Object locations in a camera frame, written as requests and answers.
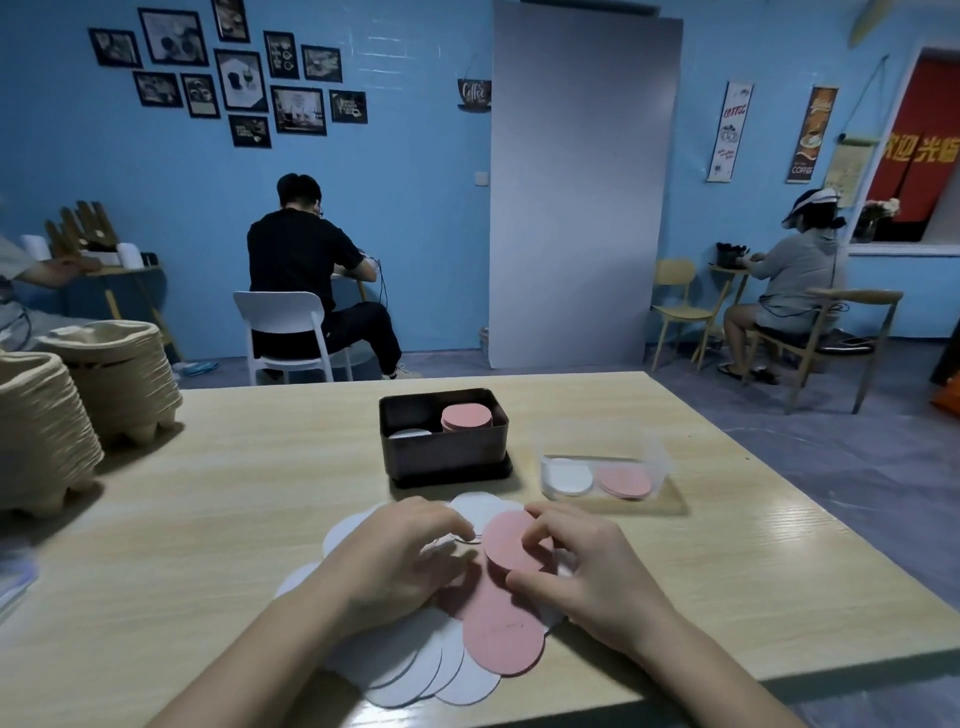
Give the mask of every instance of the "window sill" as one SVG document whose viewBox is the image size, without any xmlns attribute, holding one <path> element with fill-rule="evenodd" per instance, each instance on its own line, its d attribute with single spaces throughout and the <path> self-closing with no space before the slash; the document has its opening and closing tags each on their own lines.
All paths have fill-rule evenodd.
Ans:
<svg viewBox="0 0 960 728">
<path fill-rule="evenodd" d="M 850 255 L 900 255 L 906 257 L 960 257 L 954 243 L 851 243 Z"/>
</svg>

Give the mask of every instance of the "gray hoodie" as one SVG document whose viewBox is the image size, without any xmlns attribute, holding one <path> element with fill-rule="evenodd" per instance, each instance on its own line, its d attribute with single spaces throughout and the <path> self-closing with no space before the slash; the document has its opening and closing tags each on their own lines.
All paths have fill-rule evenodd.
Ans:
<svg viewBox="0 0 960 728">
<path fill-rule="evenodd" d="M 839 252 L 837 231 L 808 230 L 783 238 L 759 263 L 747 261 L 751 276 L 770 279 L 756 322 L 779 331 L 810 331 L 818 301 L 806 289 L 845 287 L 846 256 Z"/>
</svg>

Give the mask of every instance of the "yellow wooden chair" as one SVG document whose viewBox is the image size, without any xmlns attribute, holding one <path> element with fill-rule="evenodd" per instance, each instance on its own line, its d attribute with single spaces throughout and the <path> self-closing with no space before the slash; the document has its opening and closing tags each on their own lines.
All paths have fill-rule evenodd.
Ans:
<svg viewBox="0 0 960 728">
<path fill-rule="evenodd" d="M 876 363 L 880 359 L 880 352 L 886 343 L 887 335 L 890 333 L 890 326 L 894 322 L 894 314 L 897 313 L 897 304 L 903 298 L 902 291 L 883 291 L 869 288 L 853 289 L 848 291 L 838 289 L 809 288 L 806 291 L 811 296 L 818 297 L 820 302 L 820 315 L 813 325 L 806 342 L 799 341 L 800 338 L 787 340 L 787 334 L 782 331 L 775 331 L 771 328 L 757 327 L 751 332 L 753 343 L 750 346 L 750 353 L 747 356 L 747 374 L 743 377 L 743 385 L 746 386 L 751 379 L 750 371 L 754 367 L 754 357 L 756 356 L 756 347 L 760 339 L 773 342 L 778 347 L 793 352 L 801 358 L 800 370 L 797 373 L 797 379 L 793 383 L 793 390 L 787 399 L 785 414 L 793 412 L 793 407 L 797 403 L 797 395 L 800 394 L 802 387 L 806 385 L 806 379 L 810 376 L 810 369 L 813 362 L 818 359 L 849 359 L 852 357 L 866 358 L 867 365 L 863 371 L 863 377 L 860 379 L 860 387 L 856 391 L 856 402 L 853 404 L 853 414 L 860 411 L 860 405 L 863 404 L 867 396 L 867 390 L 870 389 L 870 382 L 874 378 Z M 829 345 L 821 344 L 820 336 L 827 323 L 830 307 L 834 303 L 849 301 L 850 303 L 865 303 L 866 305 L 885 305 L 888 306 L 887 316 L 880 327 L 880 333 L 876 339 L 872 339 L 869 344 L 858 347 L 852 351 L 842 351 Z"/>
<path fill-rule="evenodd" d="M 704 327 L 704 338 L 700 345 L 700 358 L 697 361 L 697 370 L 704 365 L 704 353 L 707 350 L 707 332 L 710 328 L 710 322 L 716 316 L 716 308 L 709 311 L 705 308 L 688 303 L 690 297 L 690 282 L 696 278 L 697 268 L 693 261 L 686 257 L 668 258 L 657 261 L 657 273 L 654 276 L 654 285 L 681 285 L 684 287 L 684 302 L 679 305 L 652 305 L 655 311 L 663 316 L 663 328 L 660 329 L 660 340 L 657 343 L 657 353 L 654 354 L 654 365 L 651 372 L 657 370 L 660 362 L 660 350 L 663 348 L 663 340 L 666 338 L 666 330 L 671 322 L 677 322 L 677 341 L 674 345 L 674 354 L 680 347 L 680 337 L 684 332 L 684 325 L 695 324 L 699 321 L 706 321 Z"/>
</svg>

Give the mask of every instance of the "white sneaker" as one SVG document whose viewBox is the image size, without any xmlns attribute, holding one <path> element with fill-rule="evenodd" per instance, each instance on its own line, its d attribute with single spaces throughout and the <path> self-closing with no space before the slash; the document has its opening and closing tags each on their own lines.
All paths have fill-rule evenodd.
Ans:
<svg viewBox="0 0 960 728">
<path fill-rule="evenodd" d="M 393 376 L 390 375 L 381 375 L 384 379 L 423 379 L 423 375 L 420 372 L 410 372 L 407 370 L 406 366 L 403 364 L 396 365 L 396 371 Z"/>
</svg>

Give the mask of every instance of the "white plastic chair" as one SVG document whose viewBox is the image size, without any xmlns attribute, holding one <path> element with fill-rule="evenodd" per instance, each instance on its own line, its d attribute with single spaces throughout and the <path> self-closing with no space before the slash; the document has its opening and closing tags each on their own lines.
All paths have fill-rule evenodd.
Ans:
<svg viewBox="0 0 960 728">
<path fill-rule="evenodd" d="M 279 369 L 283 372 L 283 383 L 290 383 L 291 372 L 305 372 L 311 369 L 323 369 L 326 381 L 333 381 L 333 367 L 343 366 L 347 370 L 347 380 L 353 381 L 353 369 L 350 364 L 349 348 L 336 352 L 331 357 L 326 351 L 324 333 L 320 324 L 324 322 L 324 305 L 315 293 L 306 291 L 267 292 L 236 291 L 233 302 L 240 309 L 240 315 L 247 324 L 247 368 L 250 371 L 250 384 L 256 385 L 258 369 Z M 274 359 L 270 356 L 253 358 L 253 331 L 264 333 L 301 333 L 313 331 L 320 347 L 319 359 Z"/>
</svg>

